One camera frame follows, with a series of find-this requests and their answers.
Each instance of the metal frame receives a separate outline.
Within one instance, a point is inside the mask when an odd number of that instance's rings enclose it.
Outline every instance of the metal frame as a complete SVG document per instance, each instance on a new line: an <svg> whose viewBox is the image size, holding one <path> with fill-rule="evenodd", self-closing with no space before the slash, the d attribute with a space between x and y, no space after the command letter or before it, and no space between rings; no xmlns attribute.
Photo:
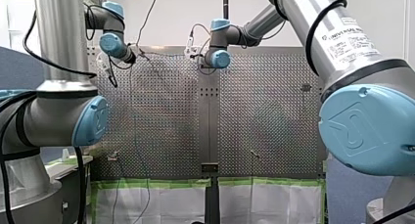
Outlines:
<svg viewBox="0 0 415 224"><path fill-rule="evenodd" d="M159 54L165 54L165 55L181 55L184 47L142 47L142 49L147 52L149 56L152 56L152 53L159 53ZM231 47L230 52L235 55L275 55L275 54L296 54L299 57L304 58L304 63L306 64L305 57L302 55L302 48L276 48L276 47L257 47L257 48L250 48L250 49L241 49L236 47ZM92 67L91 70L96 69L96 56L99 53L99 48L96 47L90 47L88 50L88 56L89 56L89 64ZM161 61L163 59L171 59L169 57L163 57L158 55L153 55L151 57L152 59L160 59ZM200 72L196 72L196 65L193 65L190 63L190 61L182 60L184 57L179 58L173 58L177 59L177 62L180 66L187 66L189 65L190 68L194 68L194 74L197 76L197 91L195 91L193 94L198 96L198 143L199 145L199 158L198 158L198 164L200 174L199 175L193 175L193 176L151 176L153 178L158 179L189 179L189 178L203 178L203 177L216 177L221 175L218 173L217 166L219 166L220 170L220 155L219 155L219 132L220 129L218 127L218 120L220 118L220 98L222 94L222 90L220 89L220 72L222 70L217 70L212 75L204 75ZM144 59L139 60L139 66L143 65L142 62ZM160 67L161 70L167 70L171 67ZM98 80L98 85L110 85L108 82L108 79L103 75L103 73L100 70L97 70L100 74L100 78ZM212 69L202 69L203 72L211 72ZM118 72L118 70L115 71L115 74L118 75L118 82L122 84L128 84L127 79L124 79L128 77L127 72ZM126 91L126 89L118 89L119 93L122 91ZM318 120L318 115L315 116L315 122ZM275 173L266 173L266 174L232 174L232 176L250 176L250 175L258 175L258 176L268 176L268 177L285 177L285 178L294 178L294 179L318 179L318 178L324 178L324 171L323 171L323 161L326 158L326 149L324 145L321 142L321 139L319 139L318 133L315 135L315 137L318 137L318 145L317 147L317 160L316 160L316 172L315 173L307 173L307 174L301 174L301 173L286 173L286 174L275 174ZM104 156L101 159L97 159L100 162L105 162L107 160L106 156ZM125 170L129 170L128 165L125 165ZM95 179L116 179L120 176L121 171L119 169L116 169L114 173L108 174L108 176L102 177L98 176L95 177ZM130 177L137 177L140 176L139 174L133 175L134 173L130 174Z"/></svg>

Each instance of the perforated metal panel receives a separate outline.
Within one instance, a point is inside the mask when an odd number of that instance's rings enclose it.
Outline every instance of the perforated metal panel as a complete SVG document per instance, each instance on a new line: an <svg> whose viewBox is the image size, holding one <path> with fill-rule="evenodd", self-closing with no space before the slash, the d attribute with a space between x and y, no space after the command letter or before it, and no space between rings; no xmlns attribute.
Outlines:
<svg viewBox="0 0 415 224"><path fill-rule="evenodd" d="M111 113L95 179L201 177L196 65L179 56L147 56L149 61L139 58L130 70L115 68L116 89L99 74L97 85ZM113 152L118 161L108 161Z"/></svg>
<svg viewBox="0 0 415 224"><path fill-rule="evenodd" d="M318 78L299 48L235 54L220 75L221 176L318 177Z"/></svg>
<svg viewBox="0 0 415 224"><path fill-rule="evenodd" d="M184 47L143 50L171 55ZM90 50L91 67L97 52ZM207 161L219 163L220 176L322 174L320 90L303 49L231 52L232 66L211 76L182 56L159 55L148 55L150 63L139 58L132 71L115 69L117 89L99 72L111 116L93 151L94 179L200 178ZM108 161L113 152L118 161Z"/></svg>

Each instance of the vertical pole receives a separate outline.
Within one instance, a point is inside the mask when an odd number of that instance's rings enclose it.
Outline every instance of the vertical pole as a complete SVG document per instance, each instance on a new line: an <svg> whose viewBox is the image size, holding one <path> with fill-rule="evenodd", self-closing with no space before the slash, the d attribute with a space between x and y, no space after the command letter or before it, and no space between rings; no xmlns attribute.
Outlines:
<svg viewBox="0 0 415 224"><path fill-rule="evenodd" d="M78 71L88 71L83 0L35 0L42 57ZM69 73L46 64L39 91L90 91L88 76Z"/></svg>
<svg viewBox="0 0 415 224"><path fill-rule="evenodd" d="M229 20L229 0L223 0L223 18Z"/></svg>

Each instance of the electrical cord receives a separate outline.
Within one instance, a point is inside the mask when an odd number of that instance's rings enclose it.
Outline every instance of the electrical cord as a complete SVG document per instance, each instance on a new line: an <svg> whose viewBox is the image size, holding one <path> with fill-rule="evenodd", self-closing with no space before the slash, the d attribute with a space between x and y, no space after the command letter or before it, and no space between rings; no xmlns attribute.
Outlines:
<svg viewBox="0 0 415 224"><path fill-rule="evenodd" d="M386 222L389 222L389 221L395 219L396 217L399 217L399 216L401 216L403 214L406 214L406 213L408 213L410 211L413 211L413 210L415 210L415 203L412 203L407 207L404 207L404 208L402 208L402 209L400 209L396 212L393 212L393 213L389 214L388 216L382 218L381 220L374 222L373 224L384 224Z"/></svg>
<svg viewBox="0 0 415 224"><path fill-rule="evenodd" d="M90 8L91 9L91 12L92 12L92 8L98 8L100 10L107 11L108 13L110 13L111 15L113 15L114 17L116 17L119 20L119 22L122 23L122 29L125 29L124 18L122 16L120 16L119 14L115 13L114 11L109 10L109 9L107 9L105 7L102 7L102 6L98 6L98 5L87 5L87 4L84 4L84 5L87 6L88 8Z"/></svg>
<svg viewBox="0 0 415 224"><path fill-rule="evenodd" d="M288 17L282 12L280 8L280 4L278 3L278 0L274 0L274 6L275 6L275 10L277 10L278 12L278 15L280 15L280 17L283 18L284 20L288 21Z"/></svg>
<svg viewBox="0 0 415 224"><path fill-rule="evenodd" d="M134 117L134 128L137 128L137 120L136 120L135 117ZM137 140L137 133L136 132L137 132L137 130L134 130L134 146L136 146L135 148L138 148L137 147L138 140ZM147 164L144 161L144 159L141 156L141 153L139 151L137 152L137 155L138 155L138 157L139 157L139 159L141 161L141 165L143 166L145 175L147 177L147 179L146 179L146 187L147 187L147 195L148 195L149 198L147 199L146 206L144 207L143 211L141 211L140 215L137 217L137 219L132 224L136 224L143 217L144 213L149 208L150 200L151 200L151 193L150 193L150 172L149 172L149 168L147 167Z"/></svg>
<svg viewBox="0 0 415 224"><path fill-rule="evenodd" d="M113 210L112 210L112 217L113 217L113 224L115 224L115 207L116 207L116 203L118 202L118 190L119 190L119 184L121 183L121 180L118 179L118 182L116 183L116 190L115 190L115 201L114 201L114 205L113 205Z"/></svg>
<svg viewBox="0 0 415 224"><path fill-rule="evenodd" d="M204 29L204 31L205 31L208 35L210 35L210 32L208 31L208 29L207 29L207 27L206 27L205 25L203 25L203 24L201 24L201 23L195 23L195 24L193 25L193 27L192 27L192 30L190 31L190 36L191 36L191 37L193 37L193 33L195 32L195 28L196 28L197 26L199 26L199 27L203 28L203 29Z"/></svg>
<svg viewBox="0 0 415 224"><path fill-rule="evenodd" d="M275 37L276 35L278 35L284 28L285 24L287 23L287 21L283 21L283 24L281 25L280 29L278 29L274 34L268 36L268 37L264 37L262 38L262 40L269 40L273 37Z"/></svg>
<svg viewBox="0 0 415 224"><path fill-rule="evenodd" d="M95 16L92 8L98 8L100 10L104 10L107 11L108 13L111 13L114 17L116 17L118 19L119 22L122 23L122 27L123 29L125 29L125 23L124 23L124 18L121 17L120 15L118 15L117 13L102 7L102 6L98 6L98 5L88 5L86 3L83 3L84 6L86 6L86 16L88 17L87 22L88 22L88 26L91 27L92 29L92 35L88 36L88 31L86 30L86 39L87 40L92 40L94 39L95 36L95 32L96 32L96 27L97 27L97 17Z"/></svg>
<svg viewBox="0 0 415 224"><path fill-rule="evenodd" d="M150 7L149 12L147 13L147 16L146 16L146 19L144 20L143 25L142 25L142 26L141 26L141 28L140 28L140 31L139 31L139 33L138 33L137 42L135 43L135 46L137 46L137 47L138 47L138 43L139 43L139 42L140 42L140 40L141 40L141 34L143 33L144 27L146 27L146 24L147 24L147 21L149 20L150 14L152 13L153 8L154 8L154 7L155 7L155 5L156 5L156 1L157 1L157 0L153 0L153 4L152 4L152 6Z"/></svg>
<svg viewBox="0 0 415 224"><path fill-rule="evenodd" d="M242 32L242 30L241 30L240 27L238 27L238 26L236 26L234 24L231 24L231 26L235 27L238 30L238 32L239 32L239 40L238 40L238 43L241 40L241 37L245 41L245 45L241 45L242 49L247 49L248 48L248 40L247 40L247 37L245 37L244 32Z"/></svg>
<svg viewBox="0 0 415 224"><path fill-rule="evenodd" d="M29 30L28 30L28 32L27 32L27 34L25 35L25 37L24 37L24 39L23 39L23 48L33 57L33 58L35 58L36 60L38 60L38 61L40 61L40 62L42 62L42 63L44 63L44 64L46 64L46 65L49 65L49 66L51 66L51 67L54 67L54 68L57 68L57 69L59 69L59 70L63 70L63 71L67 71L67 72L70 72L70 73L74 73L74 74L80 74L80 75L87 75L87 76L89 76L89 78L94 78L94 77L96 77L97 76L97 74L96 73L93 73L93 72L84 72L84 71L79 71L79 70L73 70L73 69L70 69L70 68L67 68L67 67L62 67L62 66L59 66L59 65L57 65L57 64L55 64L55 63L53 63L53 62L51 62L51 61L49 61L49 60L47 60L47 59L44 59L44 58L42 58L42 57L40 57L40 56L38 56L38 55L36 55L33 51L31 51L29 48L28 48L28 46L27 46L27 40L28 40L28 38L29 38L29 36L30 36L30 34L32 33L32 31L33 31L33 29L34 29L34 25L35 25L35 23L36 23L36 19L37 19L37 16L36 16L36 11L34 12L34 14L33 14L33 19L31 20L31 24L30 24L30 28L29 28Z"/></svg>
<svg viewBox="0 0 415 224"><path fill-rule="evenodd" d="M6 120L6 122L1 127L0 131L0 167L3 177L3 194L4 194L4 204L6 207L6 217L9 224L15 224L15 220L13 218L12 214L12 205L10 201L10 185L9 185L9 176L7 173L7 167L6 167L6 161L4 160L4 152L3 152L3 141L4 137L6 135L7 128L9 127L9 124L15 117L15 115L22 109L25 108L25 106L33 101L36 98L35 92L25 92L21 93L20 95L14 96L4 102L0 105L0 112L4 111L6 108L10 107L13 104L16 104L19 101L23 101L17 108L13 110L13 112L10 114L9 118Z"/></svg>
<svg viewBox="0 0 415 224"><path fill-rule="evenodd" d="M324 18L331 12L333 9L336 9L338 7L347 7L347 1L346 0L336 0L332 4L330 4L328 7L326 7L324 10L320 12L320 14L317 16L317 19L315 19L314 23L312 24L307 39L305 42L305 56L307 57L308 65L311 67L311 70L318 76L317 69L315 68L314 62L311 57L311 48L312 48L312 40L314 38L314 33L317 30L318 25L324 20Z"/></svg>
<svg viewBox="0 0 415 224"><path fill-rule="evenodd" d="M77 223L83 224L86 206L86 183L85 183L85 168L83 165L82 150L79 147L74 147L76 153L76 160L79 172L79 212Z"/></svg>
<svg viewBox="0 0 415 224"><path fill-rule="evenodd" d="M83 3L83 5L86 6L86 16L88 17L87 19L88 26L92 28L92 35L88 36L88 29L85 29L85 32L86 32L85 36L87 40L91 41L92 39L94 39L94 36L95 36L95 31L97 27L97 18L90 6L88 6L86 3Z"/></svg>
<svg viewBox="0 0 415 224"><path fill-rule="evenodd" d="M207 41L205 41L204 45L202 46L201 50L199 51L198 56L200 56L200 57L203 57L204 56L204 55L202 55L202 52L204 51L204 49L207 46L207 44L208 44L209 41L210 41L210 38ZM203 66L202 65L199 65L198 71L201 74L203 74L203 75L212 75L212 74L214 74L217 71L217 68L210 68L210 67L208 67L207 69L213 69L213 71L212 72L209 72L209 73L206 73L206 72L203 72L202 71L202 68L203 68Z"/></svg>

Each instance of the light blue joint cap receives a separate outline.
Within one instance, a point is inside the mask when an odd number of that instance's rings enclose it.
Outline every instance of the light blue joint cap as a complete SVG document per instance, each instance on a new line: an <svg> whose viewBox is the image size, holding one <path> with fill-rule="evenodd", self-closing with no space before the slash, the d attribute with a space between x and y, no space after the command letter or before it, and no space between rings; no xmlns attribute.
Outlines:
<svg viewBox="0 0 415 224"><path fill-rule="evenodd" d="M27 92L29 90L15 89L15 90L0 90L0 101L13 97L15 95Z"/></svg>
<svg viewBox="0 0 415 224"><path fill-rule="evenodd" d="M107 1L103 3L103 7L116 13L124 19L124 9L116 2Z"/></svg>
<svg viewBox="0 0 415 224"><path fill-rule="evenodd" d="M79 117L72 134L74 147L98 143L107 129L109 107L107 100L97 96L89 102Z"/></svg>
<svg viewBox="0 0 415 224"><path fill-rule="evenodd" d="M339 161L378 176L415 174L415 100L359 84L335 92L320 111L320 134Z"/></svg>
<svg viewBox="0 0 415 224"><path fill-rule="evenodd" d="M226 19L215 19L215 20L213 20L211 22L210 29L212 31L217 31L217 30L220 30L220 29L224 29L224 28L226 28L226 27L228 27L230 25L231 25L231 22L229 20L226 20Z"/></svg>
<svg viewBox="0 0 415 224"><path fill-rule="evenodd" d="M124 53L124 43L117 35L110 32L101 36L100 47L104 53L115 58L120 58Z"/></svg>
<svg viewBox="0 0 415 224"><path fill-rule="evenodd" d="M231 64L231 56L225 50L218 50L211 55L211 65L215 68L227 68Z"/></svg>

